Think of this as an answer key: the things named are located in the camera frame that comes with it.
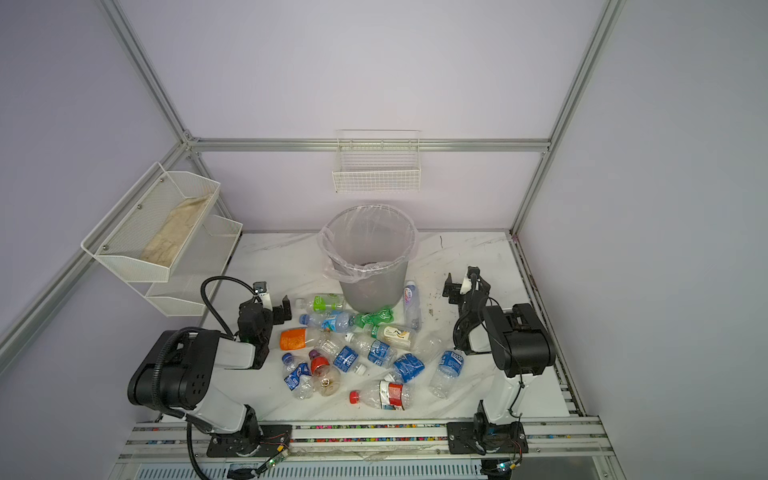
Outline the red cap round bottle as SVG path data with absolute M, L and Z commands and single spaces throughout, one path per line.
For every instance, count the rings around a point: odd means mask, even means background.
M 335 394 L 341 386 L 340 371 L 318 350 L 312 349 L 309 359 L 314 389 L 324 397 Z

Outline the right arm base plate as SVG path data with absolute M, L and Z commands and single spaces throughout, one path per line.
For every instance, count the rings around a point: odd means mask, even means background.
M 451 454 L 526 454 L 529 451 L 527 435 L 520 421 L 506 424 L 492 423 L 483 401 L 471 421 L 446 424 L 448 447 Z

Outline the tall clear purple-label bottle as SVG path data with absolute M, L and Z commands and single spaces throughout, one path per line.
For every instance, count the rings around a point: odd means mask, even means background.
M 404 319 L 409 328 L 420 331 L 422 328 L 422 315 L 420 294 L 416 283 L 412 280 L 406 282 L 403 291 Z

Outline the clear bottle blue label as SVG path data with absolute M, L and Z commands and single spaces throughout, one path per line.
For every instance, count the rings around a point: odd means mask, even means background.
M 446 350 L 429 384 L 430 392 L 437 398 L 447 399 L 458 381 L 464 366 L 464 356 L 456 350 Z

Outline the orange label bottle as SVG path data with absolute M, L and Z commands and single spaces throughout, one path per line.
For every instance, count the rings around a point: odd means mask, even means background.
M 295 351 L 312 348 L 324 337 L 324 332 L 317 328 L 294 328 L 281 333 L 279 347 L 283 351 Z

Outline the white crane label bottle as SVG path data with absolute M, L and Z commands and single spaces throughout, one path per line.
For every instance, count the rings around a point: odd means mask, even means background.
M 370 335 L 397 349 L 410 351 L 413 348 L 416 332 L 400 325 L 379 324 L 374 325 Z

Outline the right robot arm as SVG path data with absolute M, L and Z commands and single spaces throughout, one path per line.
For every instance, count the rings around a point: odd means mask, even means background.
M 442 296 L 458 309 L 452 329 L 454 346 L 469 356 L 489 355 L 496 367 L 489 395 L 479 404 L 479 415 L 488 423 L 521 421 L 529 387 L 556 360 L 548 329 L 529 303 L 503 308 L 475 266 L 467 268 L 460 282 L 447 276 Z M 483 352 L 472 346 L 471 333 L 478 328 L 488 339 L 488 349 Z

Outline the red label crushed bottle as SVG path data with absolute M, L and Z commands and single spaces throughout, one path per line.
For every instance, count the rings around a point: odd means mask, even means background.
M 413 395 L 409 387 L 388 380 L 367 382 L 348 396 L 352 405 L 366 406 L 392 411 L 404 411 L 412 407 Z

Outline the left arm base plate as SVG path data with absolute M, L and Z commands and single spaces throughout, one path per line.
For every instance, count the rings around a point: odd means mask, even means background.
M 261 424 L 251 435 L 247 432 L 213 434 L 208 445 L 208 458 L 268 458 L 290 444 L 293 427 L 290 424 Z

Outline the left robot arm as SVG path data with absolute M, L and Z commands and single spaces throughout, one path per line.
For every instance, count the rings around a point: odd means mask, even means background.
M 238 306 L 233 330 L 208 295 L 212 283 L 231 282 L 249 298 Z M 217 369 L 258 370 L 270 353 L 273 328 L 293 317 L 290 299 L 277 304 L 265 299 L 264 282 L 249 284 L 226 275 L 202 281 L 201 299 L 218 322 L 218 330 L 184 327 L 163 332 L 136 369 L 127 386 L 128 401 L 167 417 L 182 420 L 219 442 L 256 449 L 264 433 L 253 407 L 236 401 L 213 385 Z

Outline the Pocari Sweat blue bottle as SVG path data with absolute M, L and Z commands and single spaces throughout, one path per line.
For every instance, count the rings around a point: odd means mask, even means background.
M 384 378 L 389 382 L 408 384 L 417 378 L 425 370 L 425 364 L 412 353 L 405 353 L 398 357 L 385 374 Z

